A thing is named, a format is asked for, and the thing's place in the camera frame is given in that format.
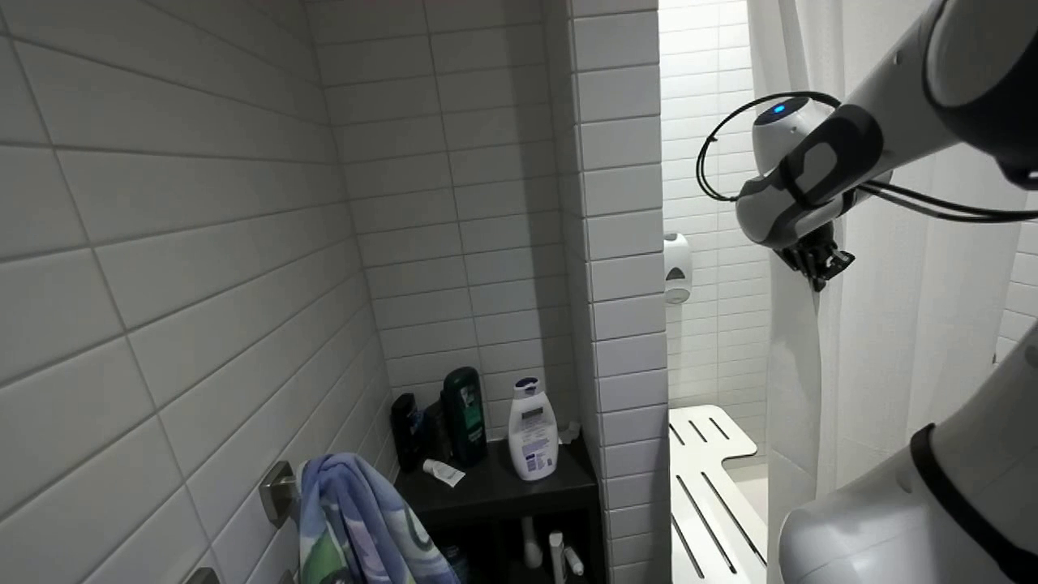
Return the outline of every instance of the robotic arm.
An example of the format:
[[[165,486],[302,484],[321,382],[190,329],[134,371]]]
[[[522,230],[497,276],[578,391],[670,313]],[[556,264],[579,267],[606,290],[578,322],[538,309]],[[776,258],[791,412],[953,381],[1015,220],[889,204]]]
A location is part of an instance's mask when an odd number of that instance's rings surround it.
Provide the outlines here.
[[[738,192],[743,235],[813,290],[852,258],[830,225],[899,165],[970,144],[1038,188],[1038,2],[938,0],[830,118],[780,99],[753,144],[764,175]]]
[[[832,220],[899,165],[970,144],[1038,188],[1038,2],[938,0],[832,114],[780,99],[755,118],[737,213],[813,290],[852,257]],[[1038,326],[939,427],[780,530],[788,584],[1038,581]]]

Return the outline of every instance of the toiletry bottle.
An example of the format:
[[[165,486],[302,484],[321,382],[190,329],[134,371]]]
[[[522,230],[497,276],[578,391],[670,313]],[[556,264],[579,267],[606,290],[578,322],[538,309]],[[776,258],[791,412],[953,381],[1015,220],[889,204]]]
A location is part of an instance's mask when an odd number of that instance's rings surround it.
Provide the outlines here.
[[[522,481],[540,481],[553,474],[556,423],[535,376],[516,382],[508,412],[508,455]]]
[[[563,584],[563,534],[547,533],[547,547],[551,547],[551,581]]]
[[[393,443],[400,469],[415,469],[423,459],[419,431],[422,431],[422,409],[415,391],[401,391],[388,409]]]
[[[479,376],[461,367],[445,381],[442,415],[456,466],[473,466],[486,455]]]

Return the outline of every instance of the shampoo bottle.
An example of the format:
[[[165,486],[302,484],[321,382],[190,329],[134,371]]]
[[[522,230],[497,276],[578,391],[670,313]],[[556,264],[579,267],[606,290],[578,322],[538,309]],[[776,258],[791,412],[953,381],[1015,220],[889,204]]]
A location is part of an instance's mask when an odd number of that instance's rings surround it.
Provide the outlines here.
[[[456,466],[473,466],[486,455],[479,376],[461,367],[445,381],[442,391],[445,431]]]
[[[516,382],[508,455],[522,481],[551,477],[556,466],[556,423],[535,376]]]

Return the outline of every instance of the towel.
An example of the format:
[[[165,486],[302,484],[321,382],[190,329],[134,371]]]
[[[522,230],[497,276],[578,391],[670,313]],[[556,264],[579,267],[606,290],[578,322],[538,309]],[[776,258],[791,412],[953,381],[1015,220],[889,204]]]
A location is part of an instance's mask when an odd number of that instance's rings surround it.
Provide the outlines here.
[[[356,455],[306,463],[299,558],[302,584],[456,584],[410,505]]]

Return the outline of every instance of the white tiled wall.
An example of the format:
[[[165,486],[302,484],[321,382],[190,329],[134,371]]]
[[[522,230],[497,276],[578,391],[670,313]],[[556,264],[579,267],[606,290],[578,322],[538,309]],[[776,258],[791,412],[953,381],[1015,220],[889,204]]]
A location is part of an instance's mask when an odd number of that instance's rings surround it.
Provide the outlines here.
[[[667,349],[654,0],[553,2],[547,46],[553,103],[563,103],[553,122],[579,304],[578,376],[602,481],[608,581],[663,581]]]
[[[1017,227],[995,356],[1001,360],[1038,322],[1038,225]]]
[[[0,16],[0,581],[281,581],[268,460],[350,447],[393,474],[308,16]]]
[[[714,122],[753,96],[746,0],[662,0],[662,175],[663,230],[689,243],[689,300],[667,304],[670,402],[717,402],[764,443],[772,329],[768,257],[732,204],[693,185],[693,156]],[[711,182],[738,192],[755,175],[748,114],[711,148]]]
[[[578,409],[553,121],[538,0],[313,0],[311,24],[388,389],[482,374]]]

